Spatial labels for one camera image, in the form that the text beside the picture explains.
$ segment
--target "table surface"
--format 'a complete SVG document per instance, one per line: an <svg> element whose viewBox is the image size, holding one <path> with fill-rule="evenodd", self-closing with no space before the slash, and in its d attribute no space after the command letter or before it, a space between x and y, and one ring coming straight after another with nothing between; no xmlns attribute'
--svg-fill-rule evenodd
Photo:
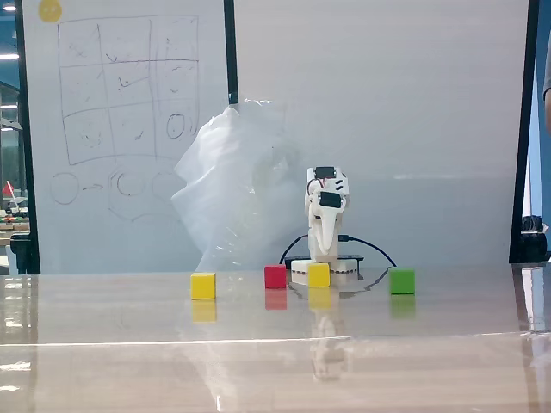
<svg viewBox="0 0 551 413"><path fill-rule="evenodd" d="M193 302L189 273L0 277L0 412L551 411L550 275L220 273Z"/></svg>

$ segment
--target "colored block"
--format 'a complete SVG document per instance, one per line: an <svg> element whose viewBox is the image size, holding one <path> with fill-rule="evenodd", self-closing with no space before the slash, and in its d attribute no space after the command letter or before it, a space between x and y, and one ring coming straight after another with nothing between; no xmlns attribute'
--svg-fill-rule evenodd
<svg viewBox="0 0 551 413"><path fill-rule="evenodd" d="M216 300L196 299L191 302L194 323L216 323Z"/></svg>
<svg viewBox="0 0 551 413"><path fill-rule="evenodd" d="M191 275L191 299L216 298L216 273L193 273Z"/></svg>
<svg viewBox="0 0 551 413"><path fill-rule="evenodd" d="M391 294L415 293L415 270L407 268L391 268L390 270Z"/></svg>
<svg viewBox="0 0 551 413"><path fill-rule="evenodd" d="M328 287L331 284L329 264L315 263L308 266L308 286Z"/></svg>
<svg viewBox="0 0 551 413"><path fill-rule="evenodd" d="M329 287L308 288L308 306L310 310L330 310L331 289Z"/></svg>
<svg viewBox="0 0 551 413"><path fill-rule="evenodd" d="M287 268L285 264L264 267L264 285L266 288L287 288Z"/></svg>
<svg viewBox="0 0 551 413"><path fill-rule="evenodd" d="M287 288L284 290L264 290L266 294L266 310L287 310Z"/></svg>
<svg viewBox="0 0 551 413"><path fill-rule="evenodd" d="M392 295L390 297L390 317L393 319L414 319L416 315L415 295Z"/></svg>

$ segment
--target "person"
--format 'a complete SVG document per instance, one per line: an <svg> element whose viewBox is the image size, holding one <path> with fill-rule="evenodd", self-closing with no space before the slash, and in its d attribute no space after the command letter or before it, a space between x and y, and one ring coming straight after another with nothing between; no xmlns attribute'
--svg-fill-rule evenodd
<svg viewBox="0 0 551 413"><path fill-rule="evenodd" d="M551 133L551 37L549 38L548 56L545 62L545 78L543 81L543 104L545 105L545 127Z"/></svg>

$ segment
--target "black frame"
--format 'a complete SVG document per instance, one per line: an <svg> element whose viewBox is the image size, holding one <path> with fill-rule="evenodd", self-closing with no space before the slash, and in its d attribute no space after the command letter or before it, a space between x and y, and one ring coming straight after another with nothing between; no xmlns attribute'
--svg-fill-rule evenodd
<svg viewBox="0 0 551 413"><path fill-rule="evenodd" d="M526 29L526 47L524 54L523 96L521 103L521 117L517 151L517 174L515 179L515 196L511 221L511 244L509 262L520 262L519 238L523 213L524 181L528 159L529 124L532 103L532 89L534 82L534 68L536 63L537 23L540 0L528 1L528 19ZM25 153L25 173L28 191L28 216L30 222L31 254L28 262L28 273L40 273L40 255L38 245L38 224L36 218L36 201L34 193L33 155L31 151L30 117L28 112L28 80L27 60L25 58L25 34L23 30L22 0L15 0L17 12L15 26L17 32L17 49L20 57L19 76L20 91L20 122L22 125L23 150ZM235 4L233 0L224 0L226 25L226 60L228 101L230 104L239 102L238 96L238 65L235 33Z"/></svg>
<svg viewBox="0 0 551 413"><path fill-rule="evenodd" d="M224 0L224 19L226 22L226 61L227 88L230 105L239 103L238 53L235 40L235 4L233 0Z"/></svg>
<svg viewBox="0 0 551 413"><path fill-rule="evenodd" d="M15 32L19 53L19 122L22 127L23 151L25 153L25 175L27 177L28 221L30 224L28 274L40 274L40 253L38 248L38 223L36 219L36 197L34 194L33 152L31 151L31 128L28 113L27 60L25 58L25 32L23 30L22 0L15 0Z"/></svg>
<svg viewBox="0 0 551 413"><path fill-rule="evenodd" d="M523 219L524 183L528 161L528 143L530 115L532 112L532 92L534 86L534 68L536 65L537 22L540 0L528 1L528 19L526 24L526 48L524 52L523 98L520 109L520 127L518 131L517 176L515 179L515 197L511 221L511 243L509 263L520 263L520 231Z"/></svg>

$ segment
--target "plastic bag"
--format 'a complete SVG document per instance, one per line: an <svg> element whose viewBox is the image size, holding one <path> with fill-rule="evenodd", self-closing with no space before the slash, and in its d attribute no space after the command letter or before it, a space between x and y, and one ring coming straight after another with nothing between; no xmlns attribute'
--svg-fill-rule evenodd
<svg viewBox="0 0 551 413"><path fill-rule="evenodd" d="M199 131L176 166L187 186L172 202L203 254L197 271L263 268L306 233L306 169L283 119L271 102L233 105Z"/></svg>

